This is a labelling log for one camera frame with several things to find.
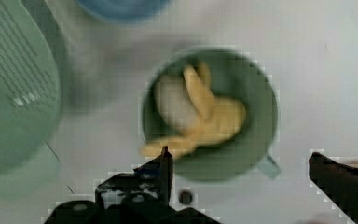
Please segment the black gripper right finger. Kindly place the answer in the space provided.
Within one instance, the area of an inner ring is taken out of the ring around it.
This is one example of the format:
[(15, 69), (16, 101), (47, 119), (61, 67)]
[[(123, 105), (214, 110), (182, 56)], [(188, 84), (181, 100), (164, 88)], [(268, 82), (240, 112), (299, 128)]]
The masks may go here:
[(355, 224), (358, 224), (358, 168), (319, 152), (308, 160), (310, 180)]

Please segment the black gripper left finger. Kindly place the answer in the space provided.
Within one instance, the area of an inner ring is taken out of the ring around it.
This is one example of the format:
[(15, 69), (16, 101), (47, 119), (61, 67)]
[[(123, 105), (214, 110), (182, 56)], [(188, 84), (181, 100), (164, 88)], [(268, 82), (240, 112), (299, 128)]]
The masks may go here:
[(170, 207), (173, 158), (167, 147), (158, 156), (99, 184), (95, 199), (61, 203), (44, 224), (221, 224), (188, 207)]

